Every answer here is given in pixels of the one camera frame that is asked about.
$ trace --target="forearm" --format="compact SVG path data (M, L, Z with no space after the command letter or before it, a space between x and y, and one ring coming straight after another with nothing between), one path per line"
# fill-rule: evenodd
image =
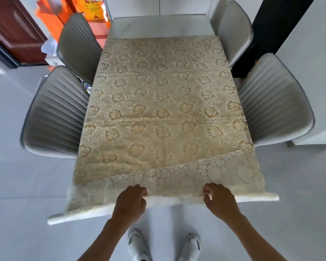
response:
M109 219L99 236L78 261L108 261L127 227Z
M252 227L248 219L241 215L235 219L229 227L244 248L248 252L252 261L286 261L263 237Z

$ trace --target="person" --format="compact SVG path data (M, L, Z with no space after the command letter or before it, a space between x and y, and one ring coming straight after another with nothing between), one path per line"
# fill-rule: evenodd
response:
M241 214L235 197L222 184L208 183L203 188L206 207L224 221L236 234L252 261L285 261ZM121 237L144 213L147 190L140 185L129 186L117 198L112 217L100 235L78 261L108 261ZM134 261L152 261L145 241L139 231L128 236L129 252ZM197 235L189 235L179 261L197 261L201 244Z

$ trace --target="beige tablecloth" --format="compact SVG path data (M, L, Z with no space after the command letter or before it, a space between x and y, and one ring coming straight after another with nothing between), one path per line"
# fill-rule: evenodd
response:
M177 173L186 165L191 174ZM206 165L217 171L208 175ZM74 219L109 214L116 196L136 183L149 187L151 206L199 203L210 181L238 201L278 199L265 192L218 37L107 40L66 212Z

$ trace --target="foot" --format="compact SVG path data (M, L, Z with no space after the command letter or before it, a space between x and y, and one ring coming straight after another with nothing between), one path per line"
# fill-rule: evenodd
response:
M197 261L200 255L200 239L194 234L187 237L179 261Z
M128 249L133 261L152 261L145 241L138 230L134 230L128 236Z

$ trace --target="chair backrest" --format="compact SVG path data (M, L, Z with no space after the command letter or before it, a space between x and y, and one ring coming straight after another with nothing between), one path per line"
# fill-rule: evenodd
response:
M219 25L215 23L213 28L220 38L229 66L232 67L252 41L251 21L240 5L231 0L226 6Z
M87 20L81 13L74 13L61 31L58 58L77 76L92 85L101 51Z
M314 126L303 89L272 53L261 56L238 93L255 145L289 141Z
M20 135L23 148L46 157L76 158L89 94L65 66L39 87Z

